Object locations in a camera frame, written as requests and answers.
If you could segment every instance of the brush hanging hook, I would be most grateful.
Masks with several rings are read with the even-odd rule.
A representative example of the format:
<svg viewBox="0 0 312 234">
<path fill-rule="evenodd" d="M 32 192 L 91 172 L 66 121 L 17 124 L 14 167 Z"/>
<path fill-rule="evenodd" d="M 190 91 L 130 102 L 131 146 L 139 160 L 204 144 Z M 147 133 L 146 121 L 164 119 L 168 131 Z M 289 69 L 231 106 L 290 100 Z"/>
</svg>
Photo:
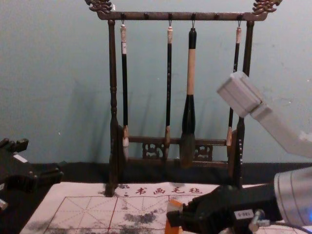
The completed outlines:
<svg viewBox="0 0 312 234">
<path fill-rule="evenodd" d="M 169 14 L 168 14 L 168 19 L 169 19 L 169 27 L 171 27 L 172 13 L 169 13 Z"/>
<path fill-rule="evenodd" d="M 126 15 L 125 13 L 121 13 L 121 23 L 124 24 Z"/>
<path fill-rule="evenodd" d="M 195 25 L 195 17 L 196 17 L 196 14 L 193 13 L 192 14 L 192 28 L 194 28 L 194 25 Z"/>
</svg>

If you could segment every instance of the brush handle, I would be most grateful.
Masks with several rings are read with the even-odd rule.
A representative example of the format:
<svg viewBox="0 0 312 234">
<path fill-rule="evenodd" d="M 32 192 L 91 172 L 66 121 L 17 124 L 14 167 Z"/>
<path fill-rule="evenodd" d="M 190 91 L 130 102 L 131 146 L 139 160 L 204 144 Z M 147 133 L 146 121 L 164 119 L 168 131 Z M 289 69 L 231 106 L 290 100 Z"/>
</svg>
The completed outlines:
<svg viewBox="0 0 312 234">
<path fill-rule="evenodd" d="M 123 96 L 123 138 L 122 138 L 123 147 L 129 146 L 126 33 L 127 33 L 126 26 L 122 24 L 120 28 L 120 34 L 121 34 L 122 96 Z"/>
<path fill-rule="evenodd" d="M 170 146 L 170 106 L 171 106 L 171 58 L 172 58 L 172 27 L 168 27 L 167 46 L 167 107 L 166 107 L 166 131 L 165 131 L 165 159 L 168 158 Z"/>
<path fill-rule="evenodd" d="M 187 66 L 187 95 L 182 119 L 182 133 L 193 134 L 195 132 L 195 107 L 194 107 L 194 76 L 195 76 L 195 49 L 196 30 L 191 28 L 189 32 L 189 57 Z"/>
<path fill-rule="evenodd" d="M 242 29 L 240 27 L 238 27 L 236 30 L 236 44 L 235 44 L 233 72 L 237 71 L 241 33 L 242 33 Z M 227 142 L 226 142 L 227 146 L 231 146 L 231 144 L 232 144 L 232 123 L 233 123 L 233 109 L 230 107 L 229 128 L 228 128 L 228 135 L 227 135 Z"/>
<path fill-rule="evenodd" d="M 128 125 L 128 87 L 127 87 L 127 29 L 121 25 L 121 61 L 122 61 L 122 93 L 123 93 L 123 125 Z"/>
<path fill-rule="evenodd" d="M 194 95 L 196 36 L 195 28 L 191 28 L 189 32 L 189 58 L 187 64 L 187 95 Z"/>
<path fill-rule="evenodd" d="M 171 57 L 172 57 L 172 27 L 168 28 L 168 46 L 167 46 L 167 108 L 166 108 L 166 126 L 170 126 L 170 104 L 171 104 Z"/>
</svg>

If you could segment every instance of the ink stain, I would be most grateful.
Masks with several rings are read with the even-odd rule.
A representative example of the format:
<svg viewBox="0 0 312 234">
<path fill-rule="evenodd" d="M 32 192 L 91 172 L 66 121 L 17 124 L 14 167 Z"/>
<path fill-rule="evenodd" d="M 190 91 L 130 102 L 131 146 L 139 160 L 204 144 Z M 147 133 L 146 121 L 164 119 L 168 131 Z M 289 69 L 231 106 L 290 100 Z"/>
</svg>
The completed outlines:
<svg viewBox="0 0 312 234">
<path fill-rule="evenodd" d="M 179 188 L 181 188 L 181 187 L 184 187 L 184 186 L 185 186 L 185 184 L 183 184 L 183 183 L 172 183 L 172 182 L 169 182 L 169 183 L 170 183 L 170 185 L 173 186 L 173 187 L 179 187 Z"/>
<path fill-rule="evenodd" d="M 119 184 L 118 188 L 120 188 L 120 189 L 129 189 L 129 185 L 127 185 L 127 184 Z"/>
<path fill-rule="evenodd" d="M 155 213 L 157 213 L 157 210 L 146 213 L 144 215 L 125 214 L 124 219 L 130 222 L 134 222 L 134 226 L 137 226 L 142 223 L 152 223 L 156 219 Z"/>
<path fill-rule="evenodd" d="M 122 203 L 122 210 L 127 210 L 128 209 L 128 203 L 125 201 L 125 200 L 123 200 L 123 203 Z"/>
<path fill-rule="evenodd" d="M 121 225 L 121 229 L 119 233 L 112 234 L 153 234 L 153 230 L 147 228 L 133 228 L 133 226 Z"/>
<path fill-rule="evenodd" d="M 45 230 L 50 224 L 50 221 L 34 221 L 27 225 L 27 229 L 33 231 Z"/>
</svg>

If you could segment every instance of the white label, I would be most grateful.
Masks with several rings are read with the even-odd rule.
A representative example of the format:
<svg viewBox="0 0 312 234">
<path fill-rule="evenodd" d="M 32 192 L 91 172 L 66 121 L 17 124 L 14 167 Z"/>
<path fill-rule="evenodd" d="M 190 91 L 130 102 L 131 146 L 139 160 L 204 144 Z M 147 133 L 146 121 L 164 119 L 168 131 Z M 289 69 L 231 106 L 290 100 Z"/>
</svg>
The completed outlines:
<svg viewBox="0 0 312 234">
<path fill-rule="evenodd" d="M 121 47 L 122 47 L 122 54 L 126 55 L 127 54 L 127 43 L 126 42 L 122 42 L 121 43 Z"/>
<path fill-rule="evenodd" d="M 252 209 L 244 210 L 244 211 L 234 211 L 236 219 L 246 219 L 246 218 L 253 218 L 254 212 Z"/>
<path fill-rule="evenodd" d="M 27 160 L 24 159 L 24 158 L 23 158 L 22 156 L 20 156 L 20 155 L 13 155 L 13 157 L 16 158 L 17 160 L 23 162 L 23 163 L 26 163 L 26 162 L 27 162 Z"/>
</svg>

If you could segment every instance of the black brush handle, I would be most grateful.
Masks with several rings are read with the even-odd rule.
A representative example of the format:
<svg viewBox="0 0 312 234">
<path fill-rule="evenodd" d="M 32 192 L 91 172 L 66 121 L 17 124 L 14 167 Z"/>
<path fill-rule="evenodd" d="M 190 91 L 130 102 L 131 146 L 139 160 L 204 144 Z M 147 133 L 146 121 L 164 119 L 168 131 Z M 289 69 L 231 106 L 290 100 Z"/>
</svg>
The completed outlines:
<svg viewBox="0 0 312 234">
<path fill-rule="evenodd" d="M 183 119 L 182 119 L 182 133 L 195 133 L 195 106 L 194 95 L 187 95 L 184 105 Z"/>
<path fill-rule="evenodd" d="M 168 46 L 167 46 L 167 108 L 166 108 L 166 126 L 170 126 L 170 106 L 171 106 L 171 58 L 172 58 L 172 27 L 168 28 Z"/>
<path fill-rule="evenodd" d="M 237 71 L 241 32 L 242 32 L 242 29 L 240 27 L 238 27 L 237 30 L 236 30 L 236 44 L 235 44 L 235 55 L 234 55 L 233 72 Z M 232 128 L 232 123 L 233 123 L 233 109 L 230 107 L 229 127 L 231 127 L 231 128 Z"/>
<path fill-rule="evenodd" d="M 128 125 L 128 81 L 127 81 L 127 41 L 126 27 L 120 28 L 121 33 L 121 63 L 122 63 L 122 96 L 123 96 L 123 125 Z"/>
</svg>

